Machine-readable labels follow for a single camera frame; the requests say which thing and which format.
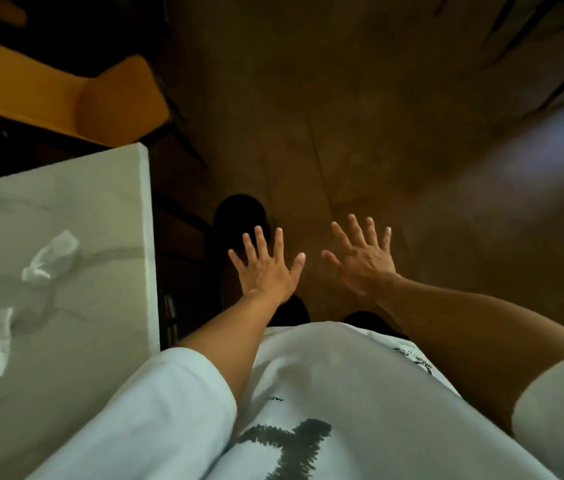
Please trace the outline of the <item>person's left hand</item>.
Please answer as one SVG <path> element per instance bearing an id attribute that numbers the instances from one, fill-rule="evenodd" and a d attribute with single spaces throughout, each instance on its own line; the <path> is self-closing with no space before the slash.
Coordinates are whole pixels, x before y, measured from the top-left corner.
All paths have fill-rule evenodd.
<path id="1" fill-rule="evenodd" d="M 238 275 L 243 294 L 256 293 L 267 298 L 275 306 L 285 303 L 296 287 L 285 287 L 285 242 L 283 230 L 276 228 L 273 234 L 273 251 L 268 258 L 257 258 L 256 248 L 248 233 L 243 234 L 247 265 L 246 272 Z"/>

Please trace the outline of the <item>black trousers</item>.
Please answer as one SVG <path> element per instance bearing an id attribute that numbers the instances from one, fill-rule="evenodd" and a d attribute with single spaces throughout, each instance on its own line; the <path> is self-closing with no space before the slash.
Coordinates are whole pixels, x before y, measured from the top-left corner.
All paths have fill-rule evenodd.
<path id="1" fill-rule="evenodd" d="M 267 326 L 269 328 L 294 327 L 310 322 L 310 315 L 304 302 L 298 296 L 292 295 L 285 303 L 277 308 Z M 383 317 L 374 312 L 356 311 L 347 315 L 340 322 L 398 339 L 409 339 L 406 335 L 387 323 Z"/>

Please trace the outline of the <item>orange upholstered chair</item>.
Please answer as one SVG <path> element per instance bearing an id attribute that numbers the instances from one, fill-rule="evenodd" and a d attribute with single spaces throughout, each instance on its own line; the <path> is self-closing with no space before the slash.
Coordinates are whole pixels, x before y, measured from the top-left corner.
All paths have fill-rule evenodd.
<path id="1" fill-rule="evenodd" d="M 170 111 L 140 55 L 88 78 L 0 45 L 0 117 L 119 147 L 168 123 Z"/>

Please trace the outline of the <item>white marble table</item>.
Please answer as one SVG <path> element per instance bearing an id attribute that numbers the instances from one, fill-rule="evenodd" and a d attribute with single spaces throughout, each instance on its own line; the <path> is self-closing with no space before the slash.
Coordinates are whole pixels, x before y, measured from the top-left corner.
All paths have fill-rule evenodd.
<path id="1" fill-rule="evenodd" d="M 159 353 L 148 150 L 132 144 L 0 178 L 0 480 L 22 480 Z M 80 242 L 48 285 L 21 280 L 53 237 Z"/>

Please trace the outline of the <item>person's left forearm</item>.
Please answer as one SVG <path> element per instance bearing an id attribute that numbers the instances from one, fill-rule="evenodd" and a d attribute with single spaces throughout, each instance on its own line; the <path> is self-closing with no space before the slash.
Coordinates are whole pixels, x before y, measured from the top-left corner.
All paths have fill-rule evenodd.
<path id="1" fill-rule="evenodd" d="M 227 383 L 239 406 L 264 331 L 285 300 L 280 289 L 254 289 L 233 306 L 178 342 L 206 357 Z"/>

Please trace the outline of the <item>white printed t-shirt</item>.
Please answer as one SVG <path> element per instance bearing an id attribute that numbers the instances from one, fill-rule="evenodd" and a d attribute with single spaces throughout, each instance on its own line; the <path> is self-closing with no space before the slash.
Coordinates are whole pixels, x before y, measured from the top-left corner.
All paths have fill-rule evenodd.
<path id="1" fill-rule="evenodd" d="M 203 355 L 160 353 L 28 480 L 564 480 L 564 361 L 512 425 L 412 342 L 316 322 L 264 334 L 239 406 Z"/>

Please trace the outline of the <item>person's right hand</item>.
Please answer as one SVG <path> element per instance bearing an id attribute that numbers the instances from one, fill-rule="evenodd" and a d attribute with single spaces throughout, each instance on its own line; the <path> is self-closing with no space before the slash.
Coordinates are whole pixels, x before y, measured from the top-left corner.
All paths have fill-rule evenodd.
<path id="1" fill-rule="evenodd" d="M 336 275 L 356 294 L 380 299 L 389 286 L 400 281 L 402 276 L 397 273 L 391 252 L 381 249 L 382 236 L 378 237 L 374 219 L 366 217 L 364 225 L 360 226 L 366 239 L 366 246 L 363 248 L 352 246 L 349 241 L 350 231 L 345 232 L 338 222 L 331 222 L 334 239 L 339 245 L 338 253 L 332 253 L 343 265 L 342 272 Z"/>

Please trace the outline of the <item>person's right forearm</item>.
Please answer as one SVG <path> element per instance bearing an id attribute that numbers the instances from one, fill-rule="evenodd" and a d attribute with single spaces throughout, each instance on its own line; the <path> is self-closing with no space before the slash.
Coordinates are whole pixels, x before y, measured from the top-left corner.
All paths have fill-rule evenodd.
<path id="1" fill-rule="evenodd" d="M 369 279 L 367 293 L 472 406 L 508 433 L 527 387 L 564 361 L 564 326 L 502 299 L 397 273 Z"/>

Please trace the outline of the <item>black shoe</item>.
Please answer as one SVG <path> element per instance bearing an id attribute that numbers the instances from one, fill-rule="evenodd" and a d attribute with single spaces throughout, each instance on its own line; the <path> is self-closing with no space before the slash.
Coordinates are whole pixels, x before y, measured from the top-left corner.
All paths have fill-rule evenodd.
<path id="1" fill-rule="evenodd" d="M 256 226 L 260 226 L 267 244 L 271 226 L 262 203 L 248 194 L 234 194 L 224 199 L 213 215 L 213 236 L 219 248 L 244 250 L 243 234 L 248 233 L 254 245 Z"/>

